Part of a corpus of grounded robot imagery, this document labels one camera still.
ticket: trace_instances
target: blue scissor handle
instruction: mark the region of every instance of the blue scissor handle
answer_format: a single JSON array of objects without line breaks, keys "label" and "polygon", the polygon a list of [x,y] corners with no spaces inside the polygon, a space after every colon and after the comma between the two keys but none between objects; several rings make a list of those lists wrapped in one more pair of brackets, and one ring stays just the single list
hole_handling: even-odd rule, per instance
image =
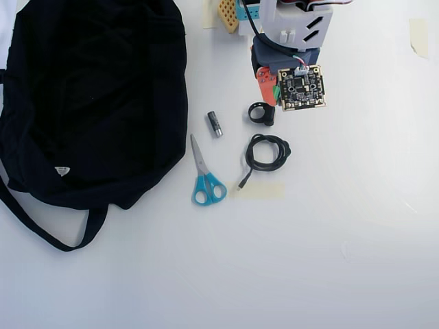
[{"label": "blue scissor handle", "polygon": [[[206,175],[206,179],[207,179],[207,182],[209,183],[209,185],[211,186],[212,202],[214,204],[216,204],[216,203],[222,201],[227,195],[226,186],[224,184],[222,184],[219,180],[217,180],[217,178],[214,175],[212,175],[212,173],[208,173]],[[215,187],[216,186],[220,187],[220,189],[221,189],[221,196],[220,197],[216,197],[216,195],[215,195]]]},{"label": "blue scissor handle", "polygon": [[[193,201],[199,206],[209,206],[212,204],[212,198],[207,191],[206,182],[204,181],[204,177],[205,176],[198,176],[197,185],[195,186],[195,190],[193,191]],[[197,200],[197,194],[199,192],[203,193],[206,197],[206,201],[204,203],[199,202]]]},{"label": "blue scissor handle", "polygon": [[[209,183],[211,188],[211,194],[209,194],[206,186],[206,180]],[[215,187],[219,186],[221,188],[222,194],[221,197],[215,196]],[[206,196],[205,202],[199,202],[197,200],[197,194],[201,192]],[[222,201],[227,196],[227,188],[222,184],[219,180],[216,179],[212,173],[208,173],[205,176],[198,176],[197,185],[195,186],[195,190],[193,191],[193,200],[196,204],[200,206],[210,206],[211,204],[216,204]]]}]

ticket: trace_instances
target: white plastic part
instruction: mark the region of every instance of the white plastic part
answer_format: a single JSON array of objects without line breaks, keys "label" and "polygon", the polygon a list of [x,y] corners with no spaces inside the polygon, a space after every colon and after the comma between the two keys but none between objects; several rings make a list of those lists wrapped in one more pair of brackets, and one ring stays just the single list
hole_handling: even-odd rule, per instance
[{"label": "white plastic part", "polygon": [[295,77],[301,77],[301,76],[304,76],[308,73],[309,73],[309,66],[308,65],[307,66],[303,66],[303,65],[297,66],[296,69],[294,70]]},{"label": "white plastic part", "polygon": [[[259,22],[271,41],[306,51],[323,46],[332,14],[331,5],[316,5],[313,11],[305,12],[295,5],[261,0]],[[283,42],[285,33],[287,41]]]}]

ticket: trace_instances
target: green component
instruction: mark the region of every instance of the green component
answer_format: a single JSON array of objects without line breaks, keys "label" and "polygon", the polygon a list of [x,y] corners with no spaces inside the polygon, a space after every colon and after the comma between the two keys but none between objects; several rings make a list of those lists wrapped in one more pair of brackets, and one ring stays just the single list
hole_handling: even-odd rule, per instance
[{"label": "green component", "polygon": [[278,86],[273,87],[273,95],[275,100],[278,100],[281,96],[281,89]]}]

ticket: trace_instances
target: orange plastic part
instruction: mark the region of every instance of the orange plastic part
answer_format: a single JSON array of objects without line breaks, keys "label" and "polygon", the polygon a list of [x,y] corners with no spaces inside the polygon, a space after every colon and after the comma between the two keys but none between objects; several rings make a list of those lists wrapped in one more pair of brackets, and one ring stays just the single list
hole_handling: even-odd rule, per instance
[{"label": "orange plastic part", "polygon": [[256,78],[258,80],[264,102],[270,104],[271,106],[276,106],[277,100],[274,98],[273,87],[276,86],[277,76],[270,73],[268,66],[262,66],[256,72]]}]

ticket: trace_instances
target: scissor blade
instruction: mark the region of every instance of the scissor blade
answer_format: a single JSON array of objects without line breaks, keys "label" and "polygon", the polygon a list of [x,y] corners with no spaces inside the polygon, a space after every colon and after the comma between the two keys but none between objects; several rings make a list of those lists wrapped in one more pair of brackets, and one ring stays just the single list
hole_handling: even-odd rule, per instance
[{"label": "scissor blade", "polygon": [[191,144],[192,144],[193,157],[195,158],[195,163],[197,164],[198,174],[207,175],[209,173],[209,170],[207,169],[207,166],[204,163],[200,147],[198,146],[197,140],[195,139],[195,136],[193,134],[191,134]]}]

